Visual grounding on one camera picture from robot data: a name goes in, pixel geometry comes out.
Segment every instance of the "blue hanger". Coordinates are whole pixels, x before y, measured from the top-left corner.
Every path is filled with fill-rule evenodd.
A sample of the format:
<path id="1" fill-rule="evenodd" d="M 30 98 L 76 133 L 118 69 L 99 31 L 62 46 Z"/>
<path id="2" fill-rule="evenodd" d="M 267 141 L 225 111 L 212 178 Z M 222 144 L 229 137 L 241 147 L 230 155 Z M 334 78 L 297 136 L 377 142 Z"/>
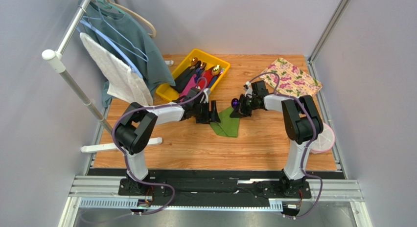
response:
<path id="1" fill-rule="evenodd" d="M 88 16 L 83 16 L 83 18 L 101 20 L 101 18 L 90 18 L 90 17 L 88 17 Z M 111 41 L 112 41 L 115 45 L 119 45 L 119 47 L 123 48 L 124 50 L 126 50 L 126 51 L 128 51 L 128 52 L 132 53 L 133 55 L 135 55 L 135 56 L 137 56 L 137 57 L 141 58 L 142 60 L 146 61 L 146 60 L 145 60 L 145 59 L 143 59 L 142 57 L 138 56 L 136 53 L 134 53 L 134 52 L 132 52 L 131 50 L 129 50 L 128 48 L 126 48 L 125 46 L 123 46 L 123 45 L 119 44 L 118 42 L 116 42 L 116 41 L 114 41 L 114 40 L 112 40 L 112 39 L 110 39 L 109 37 L 107 37 L 107 38 L 108 38 L 109 40 L 111 40 Z"/>
<path id="2" fill-rule="evenodd" d="M 139 55 L 137 55 L 136 53 L 134 53 L 134 52 L 132 52 L 132 51 L 130 51 L 130 50 L 128 50 L 127 48 L 125 48 L 125 47 L 123 47 L 123 48 L 125 48 L 126 50 L 128 50 L 129 52 L 131 52 L 132 54 L 134 54 L 135 56 L 137 56 L 137 57 L 139 57 L 139 58 L 141 58 L 142 60 L 144 60 L 144 61 L 146 61 L 146 62 L 148 62 L 149 61 L 149 58 L 148 58 L 148 56 L 144 53 L 144 52 L 142 52 L 142 50 L 140 50 L 139 48 L 137 48 L 137 47 L 135 47 L 134 45 L 133 45 L 133 43 L 132 42 L 130 42 L 130 40 L 128 40 L 126 37 L 124 37 L 120 32 L 118 32 L 114 27 L 112 27 L 112 25 L 110 25 L 105 19 L 104 19 L 104 17 L 103 17 L 103 15 L 101 14 L 101 9 L 100 9 L 100 7 L 99 6 L 97 6 L 97 9 L 98 9 L 98 13 L 100 14 L 100 18 L 91 18 L 90 16 L 88 16 L 88 14 L 86 13 L 86 15 L 87 15 L 87 18 L 88 19 L 100 19 L 100 20 L 103 20 L 111 29 L 113 29 L 117 34 L 119 34 L 121 37 L 123 37 L 128 43 L 130 43 L 130 45 L 133 47 L 133 49 L 136 49 L 136 50 L 138 50 L 139 52 L 141 52 L 142 53 L 142 55 L 145 57 L 145 58 L 143 58 L 143 57 L 141 57 L 141 56 L 139 56 Z"/>
<path id="3" fill-rule="evenodd" d="M 112 5 L 111 3 L 107 2 L 106 0 L 101 0 L 99 1 L 100 4 L 103 5 L 104 9 L 116 9 L 118 10 L 120 13 L 125 14 L 125 11 L 121 10 L 119 7 Z"/>
<path id="4" fill-rule="evenodd" d="M 110 46 L 112 46 L 122 56 L 122 58 L 127 62 L 127 64 L 130 66 L 130 68 L 133 70 L 133 72 L 138 74 L 138 76 L 143 79 L 143 76 L 142 76 L 141 72 L 138 70 L 138 68 L 135 66 L 135 64 L 132 63 L 132 61 L 126 56 L 126 54 L 124 54 L 120 50 L 120 48 L 118 48 L 109 37 L 107 37 L 105 34 L 101 33 L 101 31 L 97 30 L 94 26 L 92 26 L 91 24 L 89 24 L 85 20 L 81 20 L 80 23 L 85 25 L 86 27 L 90 28 L 91 30 L 93 30 L 97 35 L 99 35 L 106 42 L 108 42 L 110 44 Z"/>

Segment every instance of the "gray-green shirt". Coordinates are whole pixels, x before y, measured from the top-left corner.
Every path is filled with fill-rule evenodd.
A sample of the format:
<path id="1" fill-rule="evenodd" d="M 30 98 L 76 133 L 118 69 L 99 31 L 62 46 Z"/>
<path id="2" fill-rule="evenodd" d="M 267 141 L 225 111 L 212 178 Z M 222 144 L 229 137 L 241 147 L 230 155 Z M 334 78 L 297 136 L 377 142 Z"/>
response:
<path id="1" fill-rule="evenodd" d="M 97 9 L 97 5 L 90 3 L 86 9 L 88 16 L 91 18 L 91 24 L 101 31 L 103 34 L 114 40 L 115 42 L 123 45 L 125 48 L 128 48 L 130 51 L 136 53 L 137 55 L 144 58 L 143 54 L 136 49 L 133 49 L 132 45 L 128 43 L 123 37 L 121 37 L 117 32 L 115 32 L 108 24 L 101 20 L 100 14 Z M 136 65 L 141 74 L 143 75 L 146 86 L 149 88 L 149 91 L 153 95 L 156 88 L 159 84 L 169 83 L 174 86 L 174 78 L 172 77 L 171 72 L 169 71 L 168 66 L 165 63 L 161 53 L 156 47 L 155 43 L 148 35 L 148 32 L 129 14 L 121 13 L 112 13 L 101 9 L 101 14 L 104 19 L 112 25 L 120 34 L 126 37 L 133 45 L 139 48 L 148 56 L 148 62 L 142 60 L 136 55 L 126 51 L 121 48 L 124 54 Z M 86 33 L 90 35 L 97 43 L 99 43 L 103 48 L 111 52 L 117 58 L 123 60 L 123 58 L 112 48 L 104 39 L 100 36 L 97 36 L 96 33 L 85 27 Z"/>

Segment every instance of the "wire hanger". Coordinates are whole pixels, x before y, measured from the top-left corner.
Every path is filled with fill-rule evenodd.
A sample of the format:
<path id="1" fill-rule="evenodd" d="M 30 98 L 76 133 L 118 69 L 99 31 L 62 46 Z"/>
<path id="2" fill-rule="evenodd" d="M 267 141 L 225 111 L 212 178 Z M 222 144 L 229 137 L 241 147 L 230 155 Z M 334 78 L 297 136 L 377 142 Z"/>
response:
<path id="1" fill-rule="evenodd" d="M 112 9 L 114 8 L 115 10 L 117 10 L 119 13 L 121 14 L 126 14 L 126 12 L 124 10 L 122 10 L 121 8 L 107 2 L 106 0 L 95 0 L 95 2 L 100 3 L 101 5 L 103 5 L 104 9 Z"/>
<path id="2" fill-rule="evenodd" d="M 99 35 L 101 38 L 103 38 L 106 42 L 108 42 L 110 44 L 110 46 L 112 46 L 116 52 L 118 52 L 122 58 L 126 61 L 126 63 L 130 66 L 130 68 L 132 69 L 133 72 L 135 72 L 136 74 L 138 74 L 138 76 L 140 78 L 143 79 L 143 76 L 141 74 L 141 72 L 139 71 L 139 69 L 135 66 L 135 64 L 133 64 L 133 62 L 126 56 L 126 54 L 124 54 L 120 48 L 118 48 L 112 39 L 110 39 L 109 37 L 107 37 L 105 34 L 101 33 L 101 31 L 97 30 L 94 26 L 92 26 L 90 23 L 86 22 L 85 20 L 80 20 L 80 23 L 83 24 L 84 26 L 90 28 L 91 30 L 93 30 L 97 35 Z"/>
<path id="3" fill-rule="evenodd" d="M 136 53 L 134 53 L 134 52 L 132 52 L 131 50 L 129 50 L 129 49 L 127 49 L 127 48 L 125 48 L 125 47 L 123 47 L 123 46 L 121 46 L 121 47 L 123 47 L 123 48 L 125 48 L 126 50 L 128 50 L 130 53 L 132 53 L 132 54 L 134 54 L 135 56 L 137 56 L 137 57 L 139 57 L 139 58 L 141 58 L 142 60 L 144 60 L 144 61 L 146 61 L 146 62 L 148 62 L 149 61 L 149 58 L 148 58 L 148 56 L 144 53 L 144 52 L 142 52 L 142 50 L 140 50 L 139 48 L 137 48 L 137 47 L 135 47 L 134 45 L 133 45 L 133 43 L 132 42 L 130 42 L 130 40 L 129 39 L 127 39 L 126 37 L 124 37 L 120 32 L 118 32 L 114 27 L 112 27 L 112 25 L 110 25 L 105 19 L 104 19 L 104 17 L 103 17 L 103 15 L 101 14 L 101 9 L 100 9 L 100 7 L 99 6 L 97 6 L 97 9 L 98 9 L 98 13 L 99 13 L 99 15 L 100 15 L 100 18 L 91 18 L 89 15 L 88 15 L 88 13 L 86 13 L 86 15 L 87 15 L 87 19 L 88 19 L 88 22 L 89 22 L 89 24 L 90 25 L 92 25 L 91 24 L 91 22 L 90 22 L 90 19 L 100 19 L 100 20 L 102 20 L 102 21 L 104 21 L 111 29 L 113 29 L 117 34 L 119 34 L 122 38 L 124 38 L 128 43 L 130 43 L 130 45 L 133 47 L 133 49 L 136 49 L 136 50 L 138 50 L 140 53 L 142 53 L 142 55 L 144 56 L 144 58 L 143 57 L 141 57 L 141 56 L 139 56 L 139 55 L 137 55 Z"/>
<path id="4" fill-rule="evenodd" d="M 151 29 L 151 31 L 152 31 L 152 34 L 148 33 L 148 35 L 152 39 L 156 37 L 156 29 L 155 29 L 154 25 L 152 25 L 148 20 L 146 20 L 145 18 L 143 18 L 141 15 L 135 13 L 134 11 L 132 11 L 132 10 L 130 10 L 130 9 L 128 9 L 128 8 L 120 5 L 120 4 L 113 3 L 111 0 L 106 0 L 106 2 L 109 3 L 109 4 L 112 4 L 112 5 L 116 6 L 116 7 L 118 7 L 120 9 L 124 10 L 124 11 L 126 11 L 132 17 L 134 17 L 134 18 L 138 19 L 139 21 L 142 21 L 143 23 L 145 23 Z"/>

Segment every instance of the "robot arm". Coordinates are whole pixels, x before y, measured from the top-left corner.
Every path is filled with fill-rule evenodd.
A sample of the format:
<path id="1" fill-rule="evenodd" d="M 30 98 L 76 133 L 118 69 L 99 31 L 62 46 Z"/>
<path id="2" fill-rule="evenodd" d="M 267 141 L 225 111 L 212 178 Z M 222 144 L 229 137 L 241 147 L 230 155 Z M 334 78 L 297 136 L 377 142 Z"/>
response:
<path id="1" fill-rule="evenodd" d="M 252 110 L 264 109 L 283 113 L 285 130 L 291 139 L 290 150 L 287 163 L 283 169 L 285 177 L 280 179 L 280 191 L 285 196 L 293 196 L 306 184 L 305 175 L 301 169 L 303 152 L 309 140 L 313 137 L 313 129 L 307 117 L 300 117 L 303 114 L 300 106 L 294 99 L 269 94 L 264 81 L 258 81 L 245 86 L 246 93 L 239 99 L 233 99 L 234 108 L 231 117 L 248 117 L 252 115 Z M 323 122 L 310 95 L 299 98 L 307 113 L 313 120 L 317 135 L 323 132 Z M 303 161 L 303 168 L 307 164 L 310 148 L 307 148 L 306 156 Z"/>
<path id="2" fill-rule="evenodd" d="M 192 88 L 183 101 L 193 98 L 200 89 Z M 130 116 L 124 117 L 119 126 L 115 128 L 116 139 L 127 150 L 127 162 L 130 171 L 138 179 L 143 180 L 148 175 L 148 168 L 146 167 L 144 149 L 152 135 L 155 126 L 167 122 L 182 121 L 195 117 L 196 123 L 209 124 L 211 122 L 219 122 L 220 118 L 217 113 L 216 101 L 211 101 L 211 110 L 209 110 L 208 93 L 201 94 L 191 102 L 181 106 L 172 106 L 169 103 L 167 107 L 142 110 Z M 134 109 L 141 108 L 139 103 L 132 103 L 126 109 L 125 113 Z"/>

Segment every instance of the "pink round object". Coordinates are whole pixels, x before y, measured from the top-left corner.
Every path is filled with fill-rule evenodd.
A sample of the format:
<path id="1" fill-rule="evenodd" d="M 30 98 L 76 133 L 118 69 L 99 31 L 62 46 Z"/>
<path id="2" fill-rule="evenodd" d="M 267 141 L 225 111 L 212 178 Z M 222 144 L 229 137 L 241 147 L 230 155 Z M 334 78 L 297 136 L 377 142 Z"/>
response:
<path id="1" fill-rule="evenodd" d="M 323 123 L 323 132 L 319 134 L 317 140 L 311 143 L 311 153 L 319 154 L 329 151 L 336 140 L 334 131 L 329 125 Z"/>

